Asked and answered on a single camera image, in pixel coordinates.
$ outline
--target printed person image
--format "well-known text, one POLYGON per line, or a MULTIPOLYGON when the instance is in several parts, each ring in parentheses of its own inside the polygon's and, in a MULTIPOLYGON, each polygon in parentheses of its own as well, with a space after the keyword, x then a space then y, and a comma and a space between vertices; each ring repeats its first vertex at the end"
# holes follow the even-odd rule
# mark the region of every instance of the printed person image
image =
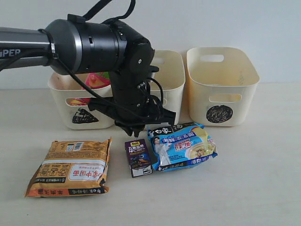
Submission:
POLYGON ((161 166, 170 165, 171 162, 169 160, 169 156, 168 156, 167 151, 170 148, 171 143, 160 144, 160 138, 159 137, 154 137, 153 143, 155 145, 155 152, 160 157, 160 165, 161 166))

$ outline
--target instant noodle bag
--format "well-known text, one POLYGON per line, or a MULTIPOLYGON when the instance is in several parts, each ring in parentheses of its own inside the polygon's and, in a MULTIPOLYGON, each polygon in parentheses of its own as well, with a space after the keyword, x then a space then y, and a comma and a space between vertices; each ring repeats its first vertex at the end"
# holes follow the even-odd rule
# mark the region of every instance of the instant noodle bag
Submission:
POLYGON ((43 163, 30 180, 25 197, 98 195, 105 186, 111 139, 52 142, 43 163))
POLYGON ((216 145, 195 122, 148 130, 148 138, 157 161, 152 164, 156 171, 191 168, 216 157, 216 145))
MULTIPOLYGON (((91 89, 100 89, 110 85, 109 73, 89 73, 85 84, 91 89)), ((88 105, 90 98, 75 98, 70 102, 71 106, 85 106, 88 105)))

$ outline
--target purple juice carton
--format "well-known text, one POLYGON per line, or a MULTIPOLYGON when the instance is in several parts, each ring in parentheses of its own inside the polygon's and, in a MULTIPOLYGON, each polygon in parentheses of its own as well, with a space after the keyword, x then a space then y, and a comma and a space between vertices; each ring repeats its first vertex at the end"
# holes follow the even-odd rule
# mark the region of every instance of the purple juice carton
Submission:
POLYGON ((125 142, 132 177, 152 173, 151 159, 144 139, 125 142))

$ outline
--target blue noodle package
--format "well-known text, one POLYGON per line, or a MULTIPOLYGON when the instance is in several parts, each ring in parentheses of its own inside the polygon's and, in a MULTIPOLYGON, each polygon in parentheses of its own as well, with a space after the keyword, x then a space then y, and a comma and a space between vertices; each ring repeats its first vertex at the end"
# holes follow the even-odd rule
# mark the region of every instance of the blue noodle package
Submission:
POLYGON ((148 139, 158 161, 156 171, 191 168, 216 157, 216 145, 204 126, 195 122, 148 130, 148 139))

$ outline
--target robotic arm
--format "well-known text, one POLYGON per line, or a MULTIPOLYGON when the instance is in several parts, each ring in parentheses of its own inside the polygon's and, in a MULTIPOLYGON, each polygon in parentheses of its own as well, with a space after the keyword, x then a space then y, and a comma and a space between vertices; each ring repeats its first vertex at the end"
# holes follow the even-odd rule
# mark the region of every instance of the robotic arm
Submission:
POLYGON ((146 124, 174 125, 175 113, 162 106, 163 90, 151 78, 158 68, 151 66, 155 50, 149 40, 126 23, 135 0, 123 16, 101 24, 89 23, 112 0, 101 0, 84 16, 69 14, 45 29, 0 28, 0 71, 7 68, 50 66, 61 75, 70 75, 94 96, 88 107, 115 120, 129 136, 138 137, 146 124), (110 72, 112 97, 101 97, 75 74, 110 72), (161 99, 150 94, 149 81, 160 88, 161 99))

